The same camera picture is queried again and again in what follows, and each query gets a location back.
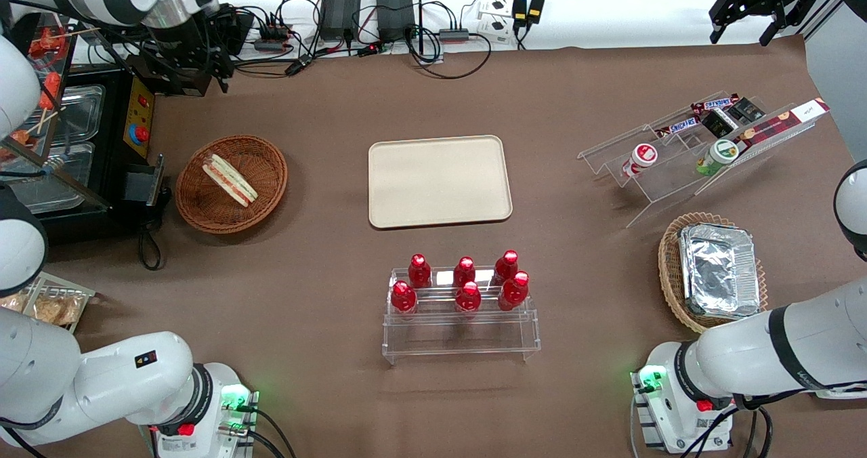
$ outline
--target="clear acrylic display rack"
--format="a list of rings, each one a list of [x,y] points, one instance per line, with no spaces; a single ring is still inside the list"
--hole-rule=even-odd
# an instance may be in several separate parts
[[[731,94],[728,94],[726,91],[719,91],[719,93],[697,102],[706,102],[726,97],[731,97]],[[749,100],[762,111],[768,112],[767,107],[758,98],[751,97]],[[725,135],[724,139],[734,140],[746,129],[754,127],[768,118],[782,115],[782,113],[788,112],[794,107],[796,105],[792,103],[775,112],[770,112],[761,119],[758,119],[758,121],[743,125],[743,127],[737,128]],[[717,140],[709,129],[699,124],[680,131],[680,133],[669,134],[663,138],[657,138],[656,133],[654,133],[658,129],[684,121],[690,118],[692,114],[693,112],[690,107],[684,107],[658,121],[642,125],[642,127],[620,134],[620,136],[612,140],[584,150],[578,155],[578,159],[586,161],[594,174],[610,174],[620,188],[634,190],[637,192],[635,198],[643,199],[641,204],[644,205],[644,208],[632,218],[626,227],[631,227],[642,217],[659,214],[659,212],[673,205],[680,204],[692,196],[699,195],[717,183],[721,178],[734,177],[737,173],[744,173],[744,171],[750,171],[758,167],[770,158],[772,149],[775,146],[810,129],[815,125],[816,121],[816,119],[812,119],[812,121],[796,125],[796,127],[783,131],[783,133],[778,133],[768,140],[752,146],[737,161],[734,161],[727,167],[721,168],[713,177],[706,177],[696,171],[696,162],[704,156],[707,148]],[[653,164],[653,167],[645,169],[635,177],[627,177],[622,172],[623,163],[626,162],[629,155],[632,155],[632,149],[640,143],[649,143],[656,147],[658,159]],[[750,163],[749,168],[743,167],[743,164],[746,163]]]
[[[490,285],[492,266],[476,267],[476,283],[482,295],[478,312],[467,315],[454,310],[452,270],[431,269],[431,287],[415,289],[417,311],[399,314],[391,304],[394,282],[409,282],[408,270],[393,269],[386,292],[382,323],[382,356],[395,365],[404,356],[520,353],[524,361],[541,350],[538,312],[529,295],[510,311],[499,309],[500,285]]]

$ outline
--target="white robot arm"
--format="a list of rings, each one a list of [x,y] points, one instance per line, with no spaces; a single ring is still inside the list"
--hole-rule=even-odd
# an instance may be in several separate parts
[[[82,354],[65,329],[0,309],[0,438],[64,440],[120,418],[151,426],[162,458],[232,456],[230,430],[250,391],[221,363],[194,365],[176,334],[132,337]]]
[[[834,213],[855,253],[867,261],[867,161],[840,180]],[[666,450],[678,454],[735,406],[754,409],[806,391],[865,397],[867,278],[709,329],[696,341],[660,344],[633,383]],[[725,419],[704,449],[726,449],[729,430],[731,420]]]

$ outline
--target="beige tray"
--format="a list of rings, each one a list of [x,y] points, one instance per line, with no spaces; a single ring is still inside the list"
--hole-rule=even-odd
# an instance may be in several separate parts
[[[503,143],[492,135],[376,143],[368,151],[368,201],[377,228],[505,220]]]

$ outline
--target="wicker basket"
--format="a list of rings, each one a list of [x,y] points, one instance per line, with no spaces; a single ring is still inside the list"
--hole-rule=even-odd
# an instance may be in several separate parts
[[[232,164],[259,197],[242,207],[202,170],[216,153]],[[289,183],[289,169],[279,149],[255,136],[228,136],[203,146],[177,177],[177,210],[190,226],[211,234],[245,230],[264,220],[275,208]]]
[[[690,214],[684,214],[676,218],[674,222],[669,224],[669,229],[665,230],[665,234],[662,235],[662,241],[659,244],[659,279],[662,283],[662,293],[665,295],[665,301],[669,303],[669,307],[671,307],[675,316],[687,328],[697,333],[703,333],[706,329],[724,325],[726,322],[731,322],[731,320],[720,319],[719,317],[696,316],[685,305],[683,272],[681,269],[681,245],[678,234],[681,232],[681,229],[690,226],[690,224],[699,223],[734,226],[734,224],[724,217],[708,214],[707,212],[690,212]],[[759,300],[761,300],[759,309],[767,310],[765,271],[761,267],[761,262],[757,259],[756,276],[759,279]]]

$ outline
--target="foil lid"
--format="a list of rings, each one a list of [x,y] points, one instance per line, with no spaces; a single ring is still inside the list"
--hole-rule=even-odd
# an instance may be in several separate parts
[[[753,239],[745,230],[693,224],[681,230],[683,290],[698,316],[741,319],[759,312]]]

